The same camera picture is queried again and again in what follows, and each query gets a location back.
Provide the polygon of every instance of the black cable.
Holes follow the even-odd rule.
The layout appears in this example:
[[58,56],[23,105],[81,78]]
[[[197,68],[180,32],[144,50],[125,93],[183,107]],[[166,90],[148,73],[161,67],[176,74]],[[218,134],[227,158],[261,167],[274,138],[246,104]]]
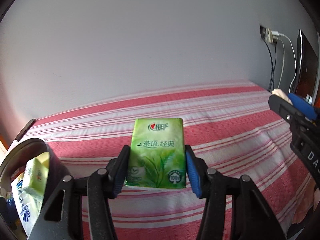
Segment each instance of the black cable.
[[272,90],[275,90],[275,71],[276,71],[276,63],[277,63],[277,44],[278,42],[276,42],[275,44],[275,54],[276,54],[276,59],[275,59],[275,64],[273,65],[273,78],[272,78]]
[[271,87],[272,87],[272,80],[273,80],[273,72],[274,72],[274,68],[273,68],[273,60],[272,60],[272,55],[271,55],[271,51],[270,48],[268,46],[268,44],[266,43],[265,40],[263,40],[264,43],[266,44],[268,51],[269,51],[269,55],[270,55],[270,59],[271,59],[271,76],[270,76],[270,82],[269,82],[269,86],[268,86],[268,91],[271,92]]

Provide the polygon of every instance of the television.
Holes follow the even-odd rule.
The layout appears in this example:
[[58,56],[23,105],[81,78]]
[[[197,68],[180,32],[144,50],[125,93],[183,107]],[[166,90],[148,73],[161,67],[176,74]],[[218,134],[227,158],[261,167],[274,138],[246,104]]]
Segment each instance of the television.
[[316,85],[318,71],[318,57],[308,39],[299,30],[297,38],[297,76],[292,92],[301,96],[310,104]]

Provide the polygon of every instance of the striped bedsheet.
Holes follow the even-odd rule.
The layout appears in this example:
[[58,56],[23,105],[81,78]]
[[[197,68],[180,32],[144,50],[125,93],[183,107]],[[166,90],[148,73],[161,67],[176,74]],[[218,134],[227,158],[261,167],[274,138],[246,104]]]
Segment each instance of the striped bedsheet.
[[[23,140],[45,139],[80,178],[130,145],[135,119],[182,118],[185,143],[196,156],[224,175],[248,174],[287,231],[310,174],[290,150],[289,125],[269,110],[269,96],[243,80],[135,94],[41,118]],[[230,232],[231,197],[226,202],[224,239]],[[119,240],[177,240],[196,238],[204,200],[196,198],[187,180],[186,189],[174,192],[123,187],[109,205]],[[90,239],[86,197],[82,216],[84,237]]]

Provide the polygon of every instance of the white cable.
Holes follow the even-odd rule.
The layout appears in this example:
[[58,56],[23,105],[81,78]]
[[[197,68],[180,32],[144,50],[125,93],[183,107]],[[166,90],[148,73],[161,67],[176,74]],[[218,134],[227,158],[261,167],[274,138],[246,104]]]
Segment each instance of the white cable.
[[283,68],[284,68],[284,43],[281,39],[279,39],[279,41],[282,42],[282,47],[283,47],[283,60],[282,60],[282,69],[281,69],[281,75],[280,75],[280,80],[279,80],[279,84],[278,84],[278,87],[277,89],[279,89],[280,87],[280,83],[281,83],[281,79],[282,79],[282,74],[283,74]]
[[291,40],[289,39],[289,37],[288,37],[287,35],[283,34],[283,33],[279,33],[279,36],[283,36],[283,37],[287,38],[287,39],[290,41],[291,48],[292,48],[292,52],[293,52],[293,56],[294,56],[294,77],[293,77],[293,79],[292,79],[292,81],[291,81],[291,83],[290,83],[290,87],[289,87],[289,93],[290,93],[292,84],[293,84],[294,80],[296,79],[296,75],[297,75],[296,55],[295,55],[295,53],[294,53],[294,49],[293,49],[293,46],[292,46],[292,42],[291,42]]

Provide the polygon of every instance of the white letter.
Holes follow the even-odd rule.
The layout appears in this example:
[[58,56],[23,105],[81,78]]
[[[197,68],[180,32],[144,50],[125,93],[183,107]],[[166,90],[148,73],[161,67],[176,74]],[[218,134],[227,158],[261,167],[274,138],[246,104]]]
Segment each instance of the white letter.
[[317,165],[318,165],[318,160],[316,160],[316,161],[313,163],[313,165],[314,165],[315,167],[317,167]]
[[312,160],[312,158],[313,158],[313,152],[310,152],[310,154],[309,154],[309,156],[308,156],[308,159],[309,159],[309,160]]

